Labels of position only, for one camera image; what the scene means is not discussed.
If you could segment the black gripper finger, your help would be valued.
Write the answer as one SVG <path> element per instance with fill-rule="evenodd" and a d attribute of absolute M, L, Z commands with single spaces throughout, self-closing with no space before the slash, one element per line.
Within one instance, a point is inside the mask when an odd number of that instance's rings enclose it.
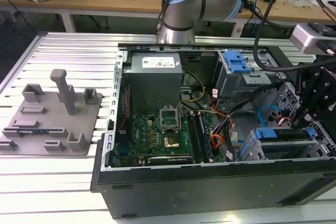
<path fill-rule="evenodd" d="M 312 116 L 310 114 L 310 82 L 312 76 L 297 76 L 295 84 L 295 93 L 299 97 L 299 107 L 292 116 L 293 127 L 307 127 Z"/>
<path fill-rule="evenodd" d="M 309 97 L 309 114 L 315 121 L 323 121 L 332 118 L 332 81 L 317 79 L 312 86 L 312 94 Z"/>

